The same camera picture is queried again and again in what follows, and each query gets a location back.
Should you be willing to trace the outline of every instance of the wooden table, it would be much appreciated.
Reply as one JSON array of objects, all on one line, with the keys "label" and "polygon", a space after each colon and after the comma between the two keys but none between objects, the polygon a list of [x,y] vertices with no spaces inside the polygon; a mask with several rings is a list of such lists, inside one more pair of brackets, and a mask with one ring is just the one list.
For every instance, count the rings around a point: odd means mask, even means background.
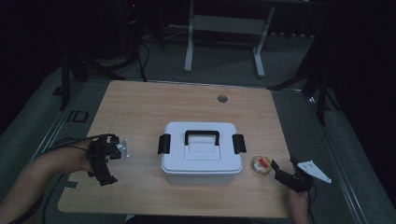
[{"label": "wooden table", "polygon": [[[228,98],[218,101],[219,95]],[[158,139],[171,121],[231,122],[245,136],[243,170],[222,186],[169,185],[157,155]],[[119,182],[100,187],[87,173],[70,175],[76,189],[64,189],[58,207],[68,213],[111,213],[209,217],[287,217],[287,188],[256,175],[256,155],[275,159],[292,172],[290,155],[271,92],[263,89],[113,81],[89,136],[114,133],[130,139],[131,157],[109,161]]]}]

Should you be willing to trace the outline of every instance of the forearm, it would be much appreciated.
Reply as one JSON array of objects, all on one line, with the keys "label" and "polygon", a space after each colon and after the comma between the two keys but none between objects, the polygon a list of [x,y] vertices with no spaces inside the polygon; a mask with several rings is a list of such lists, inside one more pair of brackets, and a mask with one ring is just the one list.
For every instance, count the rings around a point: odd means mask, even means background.
[{"label": "forearm", "polygon": [[46,160],[46,157],[38,158],[26,166],[0,203],[0,224],[9,223],[27,212],[41,197],[56,173],[56,165],[53,161]]}]

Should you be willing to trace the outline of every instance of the box lid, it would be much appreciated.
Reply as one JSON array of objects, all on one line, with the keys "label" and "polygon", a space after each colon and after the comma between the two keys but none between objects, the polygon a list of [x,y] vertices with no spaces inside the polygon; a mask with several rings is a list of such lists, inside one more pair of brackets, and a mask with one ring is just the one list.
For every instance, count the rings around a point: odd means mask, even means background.
[{"label": "box lid", "polygon": [[231,123],[170,122],[165,133],[170,146],[162,166],[168,174],[220,175],[242,170],[241,156],[234,148],[236,128]]}]

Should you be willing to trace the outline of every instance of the black handle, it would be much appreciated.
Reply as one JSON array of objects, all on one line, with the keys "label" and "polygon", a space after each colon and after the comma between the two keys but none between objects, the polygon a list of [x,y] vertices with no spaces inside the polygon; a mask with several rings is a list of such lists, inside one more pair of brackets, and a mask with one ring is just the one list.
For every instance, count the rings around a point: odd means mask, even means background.
[{"label": "black handle", "polygon": [[220,133],[218,131],[201,131],[201,130],[188,130],[184,134],[184,146],[189,144],[189,135],[196,134],[196,135],[215,135],[216,142],[215,146],[219,146],[219,137]]}]

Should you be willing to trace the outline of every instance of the white plastic box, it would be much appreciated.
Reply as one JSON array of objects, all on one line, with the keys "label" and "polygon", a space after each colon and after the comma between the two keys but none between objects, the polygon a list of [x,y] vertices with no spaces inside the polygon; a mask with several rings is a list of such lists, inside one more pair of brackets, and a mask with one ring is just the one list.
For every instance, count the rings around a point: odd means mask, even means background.
[{"label": "white plastic box", "polygon": [[244,138],[231,123],[170,122],[159,144],[170,184],[229,184],[243,168],[239,152]]}]

